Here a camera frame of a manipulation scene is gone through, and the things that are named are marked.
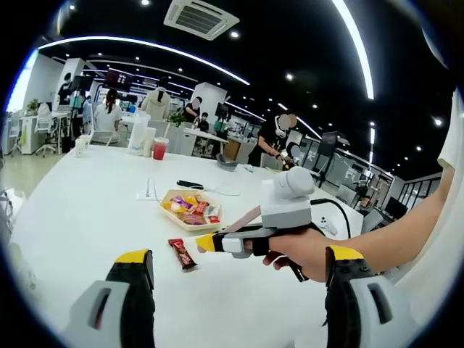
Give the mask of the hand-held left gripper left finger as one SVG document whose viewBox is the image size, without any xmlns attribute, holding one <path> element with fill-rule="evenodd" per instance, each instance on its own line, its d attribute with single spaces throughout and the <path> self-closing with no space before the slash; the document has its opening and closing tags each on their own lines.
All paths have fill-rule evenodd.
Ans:
<svg viewBox="0 0 464 348">
<path fill-rule="evenodd" d="M 94 281 L 73 303 L 63 330 L 69 347 L 154 347 L 152 251 L 128 252 L 103 281 Z"/>
</svg>

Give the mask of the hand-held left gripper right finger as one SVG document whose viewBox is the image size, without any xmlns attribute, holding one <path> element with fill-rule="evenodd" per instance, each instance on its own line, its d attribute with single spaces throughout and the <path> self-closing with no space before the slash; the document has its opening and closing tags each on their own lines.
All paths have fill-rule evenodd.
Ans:
<svg viewBox="0 0 464 348">
<path fill-rule="evenodd" d="M 326 248 L 328 347 L 408 347 L 417 333 L 407 297 L 361 253 Z"/>
</svg>

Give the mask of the person's right hand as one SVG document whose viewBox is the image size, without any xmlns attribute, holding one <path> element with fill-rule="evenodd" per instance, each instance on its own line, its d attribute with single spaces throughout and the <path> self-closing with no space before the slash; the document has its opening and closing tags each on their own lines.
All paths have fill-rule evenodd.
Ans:
<svg viewBox="0 0 464 348">
<path fill-rule="evenodd" d="M 289 267 L 292 262 L 299 265 L 302 274 L 312 281 L 326 281 L 327 239 L 319 231 L 306 228 L 297 233 L 275 236 L 269 239 L 270 251 L 263 264 L 273 265 L 275 270 Z"/>
</svg>

